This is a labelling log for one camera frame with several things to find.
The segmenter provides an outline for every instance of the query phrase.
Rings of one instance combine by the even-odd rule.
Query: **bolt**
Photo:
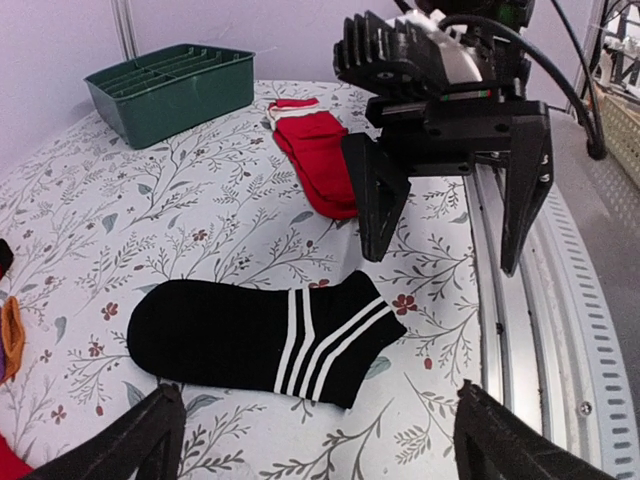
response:
[[[593,413],[593,405],[591,405],[591,403],[589,402],[582,402],[580,404],[580,413],[582,415],[584,415],[585,417],[591,415],[591,413]]]

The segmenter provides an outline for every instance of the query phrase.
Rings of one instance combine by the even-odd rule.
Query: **green basket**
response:
[[[252,52],[176,45],[85,78],[100,116],[132,148],[253,102]]]

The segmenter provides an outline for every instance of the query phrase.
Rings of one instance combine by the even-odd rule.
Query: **floor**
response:
[[[614,158],[587,156],[577,124],[554,123],[556,182],[607,298],[640,425],[640,190]]]

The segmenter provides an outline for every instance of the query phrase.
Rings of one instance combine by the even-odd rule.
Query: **floral tablecloth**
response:
[[[456,390],[480,379],[462,181],[415,180],[389,254],[368,263],[357,221],[314,213],[275,145],[264,112],[277,97],[317,97],[352,132],[375,134],[358,89],[257,82],[252,106],[143,151],[90,114],[4,176],[0,235],[16,259],[0,299],[19,299],[28,343],[15,381],[0,387],[0,433],[29,464],[96,435],[154,390],[125,332],[155,285],[321,288],[360,268],[408,333],[371,366],[353,409],[183,385],[179,477],[456,478]]]

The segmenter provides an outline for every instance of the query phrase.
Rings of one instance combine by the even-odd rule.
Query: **orange cloth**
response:
[[[0,314],[0,330],[4,344],[6,370],[0,384],[12,378],[22,364],[25,333],[20,318],[20,305],[16,297],[9,297],[2,307]]]

